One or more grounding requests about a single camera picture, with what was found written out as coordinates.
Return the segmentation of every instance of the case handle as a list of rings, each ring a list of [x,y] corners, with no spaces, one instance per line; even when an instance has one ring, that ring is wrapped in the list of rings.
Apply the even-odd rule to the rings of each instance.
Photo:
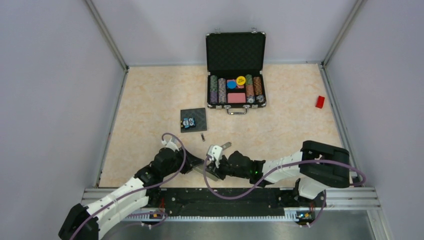
[[[248,107],[244,107],[244,111],[230,111],[230,107],[226,107],[226,113],[229,115],[244,115],[248,113]]]

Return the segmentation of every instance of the blue disc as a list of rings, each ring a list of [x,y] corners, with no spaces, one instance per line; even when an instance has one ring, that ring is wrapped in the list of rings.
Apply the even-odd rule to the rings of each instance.
[[[237,83],[236,83],[236,81],[229,81],[229,82],[226,83],[226,86],[229,89],[235,89],[237,87]]]

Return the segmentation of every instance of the white wall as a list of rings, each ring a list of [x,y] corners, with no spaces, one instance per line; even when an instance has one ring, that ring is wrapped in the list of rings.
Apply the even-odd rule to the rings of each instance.
[[[329,65],[395,239],[423,239],[424,1],[368,1]]]
[[[265,61],[321,61],[354,0],[94,0],[129,65],[206,62],[205,34],[267,33]]]
[[[0,239],[59,239],[96,178],[123,71],[82,0],[2,0],[0,33]]]

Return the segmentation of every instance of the beige marble table surface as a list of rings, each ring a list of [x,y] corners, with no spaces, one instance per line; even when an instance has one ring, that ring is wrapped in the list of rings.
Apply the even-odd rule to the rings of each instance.
[[[154,159],[162,148],[161,135],[177,135],[195,156],[203,158],[210,145],[232,142],[252,160],[276,160],[302,147],[305,140],[341,146],[332,110],[316,64],[264,65],[267,106],[246,115],[228,115],[206,108],[206,141],[200,132],[180,133],[180,110],[206,107],[206,66],[131,67],[101,175],[100,187],[118,187]],[[322,109],[315,107],[325,97]],[[288,179],[272,187],[293,187]],[[227,177],[209,181],[212,187],[250,187],[249,180]],[[164,187],[204,188],[195,171],[179,174]]]

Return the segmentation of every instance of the yellow label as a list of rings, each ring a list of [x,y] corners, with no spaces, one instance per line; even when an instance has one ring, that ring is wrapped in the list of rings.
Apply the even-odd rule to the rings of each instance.
[[[239,76],[235,82],[237,85],[244,85],[246,83],[246,78],[244,76]]]

